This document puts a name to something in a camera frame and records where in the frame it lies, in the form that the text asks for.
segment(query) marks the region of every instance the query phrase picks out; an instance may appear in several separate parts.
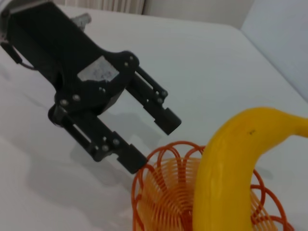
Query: banana peel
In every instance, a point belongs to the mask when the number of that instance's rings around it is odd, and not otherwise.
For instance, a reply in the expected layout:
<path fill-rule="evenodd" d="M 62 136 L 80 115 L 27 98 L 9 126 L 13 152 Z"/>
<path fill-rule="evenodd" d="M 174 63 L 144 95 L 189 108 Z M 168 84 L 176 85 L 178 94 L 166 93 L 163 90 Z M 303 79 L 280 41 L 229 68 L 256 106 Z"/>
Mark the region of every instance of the banana peel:
<path fill-rule="evenodd" d="M 250 183 L 259 157 L 291 135 L 308 137 L 308 119 L 253 108 L 227 121 L 205 148 L 197 173 L 194 231 L 251 231 Z"/>

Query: white cushion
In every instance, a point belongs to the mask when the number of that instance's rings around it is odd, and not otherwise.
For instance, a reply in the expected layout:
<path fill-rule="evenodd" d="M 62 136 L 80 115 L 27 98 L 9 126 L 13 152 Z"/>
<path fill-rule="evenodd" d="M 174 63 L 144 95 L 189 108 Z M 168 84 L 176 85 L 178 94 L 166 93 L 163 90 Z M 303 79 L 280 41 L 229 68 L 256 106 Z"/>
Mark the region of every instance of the white cushion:
<path fill-rule="evenodd" d="M 308 101 L 308 0 L 255 0 L 242 31 Z"/>

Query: white table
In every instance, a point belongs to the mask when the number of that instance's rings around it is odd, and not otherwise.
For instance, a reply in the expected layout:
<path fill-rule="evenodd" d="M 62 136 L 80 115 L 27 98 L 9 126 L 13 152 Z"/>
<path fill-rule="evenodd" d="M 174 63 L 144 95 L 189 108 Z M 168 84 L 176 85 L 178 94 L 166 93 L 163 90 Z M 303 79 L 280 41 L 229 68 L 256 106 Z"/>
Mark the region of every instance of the white table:
<path fill-rule="evenodd" d="M 63 8 L 69 16 L 83 13 Z M 228 118 L 272 106 L 308 116 L 308 105 L 240 31 L 222 25 L 87 10 L 86 33 L 110 51 L 131 50 L 169 91 L 182 125 L 167 137 L 128 93 L 101 116 L 147 155 L 170 141 L 206 144 Z M 129 175 L 115 156 L 94 163 L 47 118 L 52 86 L 0 53 L 0 230 L 131 230 Z M 296 230 L 308 227 L 308 141 L 292 137 L 257 170 Z M 271 203 L 269 212 L 276 213 Z"/>

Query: orange spiral wire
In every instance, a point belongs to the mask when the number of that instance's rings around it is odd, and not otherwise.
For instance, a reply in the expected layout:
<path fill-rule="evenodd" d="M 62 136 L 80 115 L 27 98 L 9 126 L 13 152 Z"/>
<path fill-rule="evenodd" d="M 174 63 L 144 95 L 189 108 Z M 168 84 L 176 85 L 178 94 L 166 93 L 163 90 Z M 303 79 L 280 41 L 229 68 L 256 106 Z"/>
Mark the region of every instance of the orange spiral wire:
<path fill-rule="evenodd" d="M 191 149 L 184 157 L 181 157 L 175 148 L 178 145 L 187 145 Z M 204 148 L 205 146 L 199 146 L 192 142 L 178 141 L 157 148 L 148 155 L 147 159 L 150 161 L 157 154 L 157 162 L 153 166 L 149 163 L 146 164 L 133 180 L 131 190 L 133 231 L 193 230 L 193 190 L 196 168 L 200 159 L 191 156 L 197 152 L 202 154 Z M 174 158 L 164 160 L 163 157 L 167 151 L 171 152 Z M 283 225 L 283 231 L 294 231 L 287 221 L 285 211 L 278 198 L 265 187 L 256 170 L 253 174 L 259 183 L 258 185 L 252 184 L 250 187 L 251 221 L 254 230 L 268 230 L 266 227 L 275 227 L 273 225 L 273 221 L 275 221 Z M 253 190 L 261 191 L 260 200 Z M 281 217 L 267 214 L 264 209 L 266 195 L 272 198 Z"/>

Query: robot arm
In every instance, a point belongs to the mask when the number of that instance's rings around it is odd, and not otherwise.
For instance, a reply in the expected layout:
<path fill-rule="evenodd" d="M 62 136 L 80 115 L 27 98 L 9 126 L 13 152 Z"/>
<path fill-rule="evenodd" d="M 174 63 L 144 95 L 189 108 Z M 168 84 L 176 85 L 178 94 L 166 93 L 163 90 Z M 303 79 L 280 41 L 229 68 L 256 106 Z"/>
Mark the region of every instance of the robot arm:
<path fill-rule="evenodd" d="M 130 173 L 137 172 L 147 159 L 97 116 L 127 90 L 169 135 L 181 121 L 162 106 L 167 91 L 139 67 L 134 54 L 101 49 L 83 33 L 78 19 L 69 19 L 53 2 L 27 2 L 2 7 L 1 46 L 23 64 L 18 50 L 33 65 L 26 67 L 39 71 L 54 86 L 51 122 L 63 127 L 95 161 L 117 154 Z"/>

